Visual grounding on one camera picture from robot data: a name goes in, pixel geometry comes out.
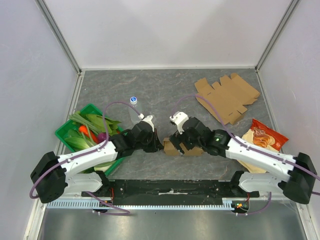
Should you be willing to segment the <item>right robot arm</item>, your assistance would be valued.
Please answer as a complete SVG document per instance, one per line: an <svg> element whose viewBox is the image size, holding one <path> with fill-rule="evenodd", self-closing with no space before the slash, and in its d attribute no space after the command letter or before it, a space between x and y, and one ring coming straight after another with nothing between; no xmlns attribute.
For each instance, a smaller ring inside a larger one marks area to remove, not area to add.
<svg viewBox="0 0 320 240"><path fill-rule="evenodd" d="M315 181L319 178L309 155L274 152L244 141L227 128L210 130L195 117L178 112L170 117L177 127L169 137L177 151L184 155L181 144L187 150L195 147L212 156L221 156L255 165L265 173L236 173L229 191L235 197L245 192L282 192L288 199L307 205L313 194Z"/></svg>

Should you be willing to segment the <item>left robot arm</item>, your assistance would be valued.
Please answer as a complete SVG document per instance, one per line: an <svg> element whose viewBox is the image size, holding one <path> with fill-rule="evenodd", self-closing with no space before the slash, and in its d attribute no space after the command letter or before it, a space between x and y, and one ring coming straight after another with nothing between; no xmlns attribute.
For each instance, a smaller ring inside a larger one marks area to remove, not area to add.
<svg viewBox="0 0 320 240"><path fill-rule="evenodd" d="M126 129L88 149L59 156L48 152L30 175L33 186L29 196L39 198L43 204L65 194L80 192L92 192L104 197L110 191L106 176L99 171L84 174L85 170L131 156L136 150L155 153L163 148L156 128L141 121L132 129Z"/></svg>

